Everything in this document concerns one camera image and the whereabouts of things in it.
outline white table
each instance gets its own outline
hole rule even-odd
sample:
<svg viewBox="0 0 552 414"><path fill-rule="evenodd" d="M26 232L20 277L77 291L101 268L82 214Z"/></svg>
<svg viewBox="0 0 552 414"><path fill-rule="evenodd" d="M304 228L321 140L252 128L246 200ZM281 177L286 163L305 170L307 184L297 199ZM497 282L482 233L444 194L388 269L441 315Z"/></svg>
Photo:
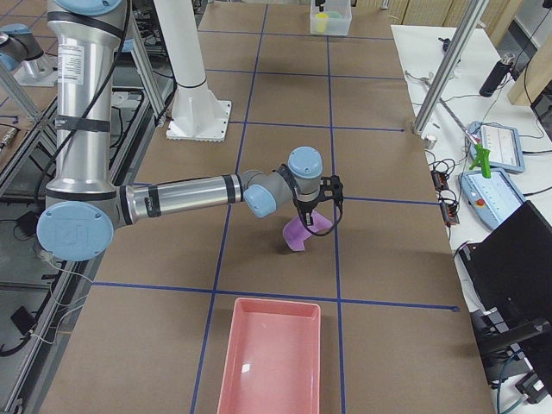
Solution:
<svg viewBox="0 0 552 414"><path fill-rule="evenodd" d="M430 72L436 73L443 57L442 43L438 38L448 37L452 39L455 28L392 26L392 31L403 70L421 78L427 77ZM455 71L455 77L448 82L442 99L478 95L480 87L499 59L500 56L485 31L476 29L461 56L461 63ZM420 108L417 104L423 102L427 87L419 82L412 81L408 77L405 78L408 81L408 90L413 102L412 106L415 113L417 113ZM539 136L543 134L542 127L537 128L536 117L529 107L510 104L507 93L513 84L514 82L511 80L504 86L500 94L499 91L495 91L492 97L457 98L449 101L448 105L465 125L469 125L472 121L481 121L490 105L493 105L485 117L485 122L497 122L515 127L520 135ZM437 124L440 128L433 126L432 123ZM422 136L427 134L437 136L437 144L431 152L438 160L452 158L458 161L463 159L464 135L440 104L437 105L432 120ZM552 149L552 143L546 135L542 139L522 137L521 143L524 151ZM525 156L524 161L525 172L517 175L511 174L512 180L521 192L538 191L552 185L552 154ZM468 158L466 169L469 168L471 162L471 158ZM464 162L454 170L448 180L449 187L456 195L460 194L457 178L463 166ZM530 200L544 217L552 223L552 191L530 197ZM467 203L464 196L461 199L459 219L460 224L454 226L451 232L450 247L452 250L456 250L466 241L481 242L490 233L490 230L475 215L473 208ZM469 276L458 258L456 258L456 267L470 311L475 311L478 307L482 308L474 294ZM502 411L518 399L519 393L513 385L519 378L521 376L512 377L503 384L500 399ZM514 412L519 414L550 413L552 412L552 398L547 397L539 405L522 404Z"/></svg>

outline blue joint cap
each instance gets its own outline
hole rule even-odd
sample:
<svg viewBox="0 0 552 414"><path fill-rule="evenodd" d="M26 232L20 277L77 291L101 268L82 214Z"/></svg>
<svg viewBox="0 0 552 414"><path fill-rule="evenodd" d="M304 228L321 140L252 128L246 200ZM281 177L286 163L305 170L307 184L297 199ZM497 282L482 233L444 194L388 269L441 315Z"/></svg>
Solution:
<svg viewBox="0 0 552 414"><path fill-rule="evenodd" d="M19 62L6 53L0 53L0 63L2 63L10 72L19 66Z"/></svg>
<svg viewBox="0 0 552 414"><path fill-rule="evenodd" d="M295 148L290 154L287 166L301 179L315 179L322 175L322 157L312 147Z"/></svg>
<svg viewBox="0 0 552 414"><path fill-rule="evenodd" d="M98 207L65 201L48 207L36 234L42 247L63 260L82 261L101 254L113 239L113 224Z"/></svg>
<svg viewBox="0 0 552 414"><path fill-rule="evenodd" d="M272 193L262 185L251 185L244 191L243 197L258 218L268 216L276 211L276 200Z"/></svg>
<svg viewBox="0 0 552 414"><path fill-rule="evenodd" d="M127 39L122 44L122 51L124 53L132 52L132 49L135 48L135 40L134 39Z"/></svg>
<svg viewBox="0 0 552 414"><path fill-rule="evenodd" d="M31 35L31 29L23 23L6 24L0 28L0 32L7 35Z"/></svg>
<svg viewBox="0 0 552 414"><path fill-rule="evenodd" d="M116 9L122 0L54 0L72 13L82 16L101 16Z"/></svg>

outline clear plastic container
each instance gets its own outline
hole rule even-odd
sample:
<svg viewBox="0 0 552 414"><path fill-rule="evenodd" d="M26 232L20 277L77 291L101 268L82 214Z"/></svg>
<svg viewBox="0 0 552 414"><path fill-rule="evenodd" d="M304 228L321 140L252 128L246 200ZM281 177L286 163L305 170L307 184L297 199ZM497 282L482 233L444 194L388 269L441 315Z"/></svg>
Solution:
<svg viewBox="0 0 552 414"><path fill-rule="evenodd" d="M310 33L312 35L346 36L351 25L350 0L326 0L323 12L310 0Z"/></svg>

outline yellow object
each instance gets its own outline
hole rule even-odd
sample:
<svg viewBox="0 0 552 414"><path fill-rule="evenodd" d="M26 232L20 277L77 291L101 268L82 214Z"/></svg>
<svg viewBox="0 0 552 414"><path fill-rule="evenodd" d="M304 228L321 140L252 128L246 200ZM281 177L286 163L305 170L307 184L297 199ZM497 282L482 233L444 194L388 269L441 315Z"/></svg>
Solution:
<svg viewBox="0 0 552 414"><path fill-rule="evenodd" d="M317 33L325 33L326 28L328 28L328 15L326 13L317 13L315 15L315 18L317 21L315 30L317 31Z"/></svg>

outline green object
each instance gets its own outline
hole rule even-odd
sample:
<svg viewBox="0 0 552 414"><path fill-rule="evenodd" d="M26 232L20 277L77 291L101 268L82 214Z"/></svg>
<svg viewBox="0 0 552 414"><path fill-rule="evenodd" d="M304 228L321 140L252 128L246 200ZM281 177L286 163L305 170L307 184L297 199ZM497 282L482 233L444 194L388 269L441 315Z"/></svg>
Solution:
<svg viewBox="0 0 552 414"><path fill-rule="evenodd" d="M475 167L481 167L481 174L486 179L491 178L491 166L489 165L489 154L491 153L490 149L483 148L481 144L474 144L475 146L475 158L472 165L469 167L470 170L473 170Z"/></svg>

